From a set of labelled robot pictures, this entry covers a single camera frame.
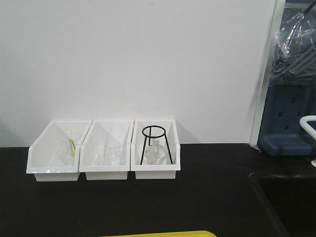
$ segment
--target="white wall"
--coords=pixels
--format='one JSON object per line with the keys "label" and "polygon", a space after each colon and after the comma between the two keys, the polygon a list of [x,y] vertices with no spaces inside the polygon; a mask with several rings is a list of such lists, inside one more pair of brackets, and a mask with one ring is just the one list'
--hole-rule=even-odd
{"label": "white wall", "polygon": [[53,119],[175,118],[248,143],[274,0],[0,1],[0,146]]}

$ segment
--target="plastic bin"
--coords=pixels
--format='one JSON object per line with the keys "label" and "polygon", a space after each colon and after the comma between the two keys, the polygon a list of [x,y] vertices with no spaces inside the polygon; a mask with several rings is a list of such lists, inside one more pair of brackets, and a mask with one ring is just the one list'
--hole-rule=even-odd
{"label": "plastic bin", "polygon": [[[133,120],[94,121],[81,147],[80,172],[85,172],[87,180],[124,180],[130,170],[130,143]],[[107,144],[119,144],[115,151],[120,152],[117,163],[106,161],[98,151]]]}
{"label": "plastic bin", "polygon": [[[163,164],[147,164],[145,160],[142,165],[140,164],[145,141],[142,130],[150,125],[165,128],[173,164],[169,160],[169,155],[166,156]],[[160,138],[160,142],[161,145],[166,146],[163,137]],[[180,143],[175,120],[136,120],[131,145],[131,170],[135,171],[136,179],[175,179],[176,171],[180,169]]]}
{"label": "plastic bin", "polygon": [[271,156],[316,154],[314,139],[299,124],[301,117],[316,113],[312,87],[278,85],[268,88],[258,145]]}
{"label": "plastic bin", "polygon": [[29,148],[26,172],[34,174],[37,181],[77,181],[80,146],[91,123],[90,120],[50,122]]}

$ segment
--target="black countertop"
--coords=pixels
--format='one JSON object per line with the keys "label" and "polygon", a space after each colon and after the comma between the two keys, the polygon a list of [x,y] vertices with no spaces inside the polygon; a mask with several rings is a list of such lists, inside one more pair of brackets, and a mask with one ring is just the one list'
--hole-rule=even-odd
{"label": "black countertop", "polygon": [[0,236],[113,236],[206,230],[277,237],[249,176],[315,174],[311,157],[269,157],[247,144],[181,145],[175,180],[36,182],[28,148],[0,148]]}

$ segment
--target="glass beaker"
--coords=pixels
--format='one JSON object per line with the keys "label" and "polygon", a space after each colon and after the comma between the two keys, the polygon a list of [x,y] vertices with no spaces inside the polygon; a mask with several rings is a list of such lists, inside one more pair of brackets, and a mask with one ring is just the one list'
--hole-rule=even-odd
{"label": "glass beaker", "polygon": [[120,164],[122,146],[117,142],[108,143],[105,148],[98,150],[98,158],[96,165],[112,165]]}
{"label": "glass beaker", "polygon": [[74,165],[76,144],[81,138],[81,133],[77,131],[67,131],[65,133],[67,136],[59,138],[62,160],[67,165]]}

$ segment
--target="white pipe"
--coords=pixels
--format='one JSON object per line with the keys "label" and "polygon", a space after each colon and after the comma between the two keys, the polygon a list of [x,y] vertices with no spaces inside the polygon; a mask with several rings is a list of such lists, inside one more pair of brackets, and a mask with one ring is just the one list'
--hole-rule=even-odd
{"label": "white pipe", "polygon": [[[300,126],[316,140],[316,130],[312,128],[307,122],[316,121],[316,115],[308,115],[301,117]],[[316,159],[312,160],[312,165],[316,167]]]}

